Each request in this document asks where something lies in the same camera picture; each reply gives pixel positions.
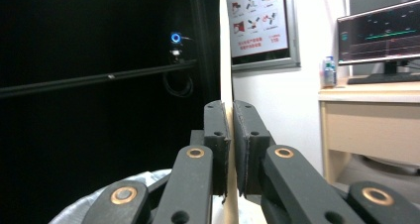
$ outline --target wooden desk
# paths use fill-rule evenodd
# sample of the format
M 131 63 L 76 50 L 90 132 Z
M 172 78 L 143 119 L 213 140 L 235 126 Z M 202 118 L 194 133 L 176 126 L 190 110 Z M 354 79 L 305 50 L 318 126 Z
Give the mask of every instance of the wooden desk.
M 351 154 L 420 166 L 420 82 L 347 85 L 319 92 L 324 176 L 333 183 Z

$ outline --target dark background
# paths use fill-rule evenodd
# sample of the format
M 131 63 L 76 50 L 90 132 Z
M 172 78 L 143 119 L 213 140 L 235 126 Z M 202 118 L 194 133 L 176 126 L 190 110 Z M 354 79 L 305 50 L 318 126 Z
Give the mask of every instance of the dark background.
M 196 36 L 190 0 L 0 0 L 2 88 L 169 64 L 169 35 Z M 185 42 L 185 58 L 214 58 L 171 73 L 191 77 L 187 98 L 162 74 L 32 91 L 0 98 L 0 223 L 47 223 L 78 198 L 143 171 L 171 168 L 203 128 L 203 107 L 220 99 L 219 0 L 204 0 L 206 44 Z

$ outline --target computer monitor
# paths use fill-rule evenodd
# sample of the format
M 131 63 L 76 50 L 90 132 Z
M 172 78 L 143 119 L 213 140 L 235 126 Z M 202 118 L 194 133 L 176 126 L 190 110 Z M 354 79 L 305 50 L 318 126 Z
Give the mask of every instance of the computer monitor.
M 397 67 L 420 58 L 420 0 L 380 8 L 337 20 L 338 65 L 384 62 L 384 72 L 354 83 L 420 81 L 420 75 L 398 73 Z

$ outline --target monitor stand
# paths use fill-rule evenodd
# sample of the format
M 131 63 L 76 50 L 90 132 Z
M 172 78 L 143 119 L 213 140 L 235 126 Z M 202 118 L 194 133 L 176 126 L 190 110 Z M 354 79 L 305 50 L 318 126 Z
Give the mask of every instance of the monitor stand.
M 398 72 L 400 65 L 407 65 L 407 61 L 388 61 L 384 65 L 383 73 L 373 73 L 367 77 L 349 78 L 348 84 L 393 83 L 420 81 L 420 74 L 411 72 Z

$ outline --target black metal bar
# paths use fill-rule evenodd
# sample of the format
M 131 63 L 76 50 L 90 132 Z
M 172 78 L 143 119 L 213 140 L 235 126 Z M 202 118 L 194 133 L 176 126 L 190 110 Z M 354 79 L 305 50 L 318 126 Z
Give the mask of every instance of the black metal bar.
M 262 166 L 274 188 L 262 195 L 274 202 L 279 198 L 292 223 L 364 223 L 296 149 L 271 146 Z
M 246 102 L 234 102 L 235 165 L 240 194 L 261 194 L 261 159 L 272 137 L 257 109 Z
M 109 82 L 126 78 L 140 77 L 156 73 L 163 73 L 174 70 L 193 68 L 197 63 L 196 59 L 184 63 L 157 66 L 151 68 L 142 68 L 122 72 L 111 72 L 92 76 L 84 76 L 70 79 L 62 79 L 51 82 L 33 83 L 28 85 L 18 85 L 6 88 L 0 88 L 0 98 L 31 94 L 36 92 L 45 92 L 62 88 L 76 87 L 100 82 Z
M 141 182 L 114 182 L 92 204 L 82 224 L 147 223 L 151 217 L 148 196 Z
M 231 137 L 224 103 L 213 101 L 204 106 L 204 146 L 213 152 L 213 194 L 227 195 Z
M 212 162 L 206 147 L 179 151 L 153 223 L 211 223 Z
M 420 222 L 420 211 L 401 194 L 372 181 L 361 181 L 350 186 L 348 203 L 366 223 L 415 224 Z
M 205 0 L 190 0 L 204 102 L 218 99 L 214 58 L 211 55 Z

